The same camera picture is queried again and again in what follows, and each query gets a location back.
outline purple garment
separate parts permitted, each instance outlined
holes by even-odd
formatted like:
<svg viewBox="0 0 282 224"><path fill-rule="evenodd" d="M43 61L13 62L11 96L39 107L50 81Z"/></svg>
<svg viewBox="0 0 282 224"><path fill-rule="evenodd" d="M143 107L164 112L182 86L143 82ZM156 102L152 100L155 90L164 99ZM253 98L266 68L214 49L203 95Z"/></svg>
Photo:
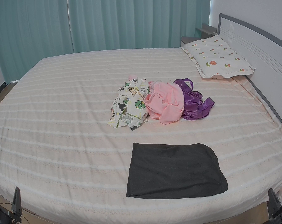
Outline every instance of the purple garment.
<svg viewBox="0 0 282 224"><path fill-rule="evenodd" d="M202 101L202 94L193 90L193 82L190 79L177 79L174 83L178 84L184 95L184 111L181 115L187 120L196 120L208 116L210 109L214 105L214 101L208 97Z"/></svg>

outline curtain fold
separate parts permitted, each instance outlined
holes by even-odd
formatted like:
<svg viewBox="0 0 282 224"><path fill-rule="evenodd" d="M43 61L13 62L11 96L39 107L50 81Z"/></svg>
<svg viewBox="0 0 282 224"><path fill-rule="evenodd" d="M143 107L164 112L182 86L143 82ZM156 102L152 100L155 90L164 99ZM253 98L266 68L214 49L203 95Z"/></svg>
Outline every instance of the curtain fold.
<svg viewBox="0 0 282 224"><path fill-rule="evenodd" d="M6 83L45 57L73 53L67 0L0 0L0 66Z"/></svg>
<svg viewBox="0 0 282 224"><path fill-rule="evenodd" d="M210 0L68 0L74 52L179 47L199 36Z"/></svg>

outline nightstand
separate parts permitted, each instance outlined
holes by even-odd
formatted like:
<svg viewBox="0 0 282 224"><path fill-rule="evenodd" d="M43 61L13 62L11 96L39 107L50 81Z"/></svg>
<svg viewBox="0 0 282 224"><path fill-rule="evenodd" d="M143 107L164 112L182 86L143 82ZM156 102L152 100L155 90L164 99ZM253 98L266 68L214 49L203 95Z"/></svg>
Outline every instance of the nightstand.
<svg viewBox="0 0 282 224"><path fill-rule="evenodd" d="M201 40L201 39L204 39L204 38L212 37L212 36L215 35L214 33L217 32L216 28L209 26L205 23L202 23L202 28L196 28L196 29L201 32L201 37L182 36L181 37L181 43L180 43L181 47L184 46L187 43L190 43L190 42L194 42L194 41L198 41L198 40Z"/></svg>

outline pillowcase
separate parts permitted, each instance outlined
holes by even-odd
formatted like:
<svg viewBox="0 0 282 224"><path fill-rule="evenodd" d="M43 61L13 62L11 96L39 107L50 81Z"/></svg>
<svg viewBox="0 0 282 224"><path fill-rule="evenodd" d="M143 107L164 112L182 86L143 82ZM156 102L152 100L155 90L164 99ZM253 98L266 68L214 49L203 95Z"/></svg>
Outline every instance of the pillowcase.
<svg viewBox="0 0 282 224"><path fill-rule="evenodd" d="M242 55L231 50L219 35L188 43L182 47L203 78L230 78L251 75L255 68Z"/></svg>

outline pile of clothes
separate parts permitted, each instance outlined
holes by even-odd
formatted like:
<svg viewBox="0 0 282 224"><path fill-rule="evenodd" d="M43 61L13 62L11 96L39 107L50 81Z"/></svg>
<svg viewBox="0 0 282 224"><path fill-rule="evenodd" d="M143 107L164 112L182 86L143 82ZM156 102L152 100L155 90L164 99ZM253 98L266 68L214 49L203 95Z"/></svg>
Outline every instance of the pile of clothes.
<svg viewBox="0 0 282 224"><path fill-rule="evenodd" d="M170 124L183 117L196 120L208 116L214 105L211 98L202 101L202 94L193 91L190 79L177 79L172 84L149 81L130 75L124 86L118 89L112 117L108 124L114 128L128 125L131 130L147 121L149 114L162 124Z"/></svg>

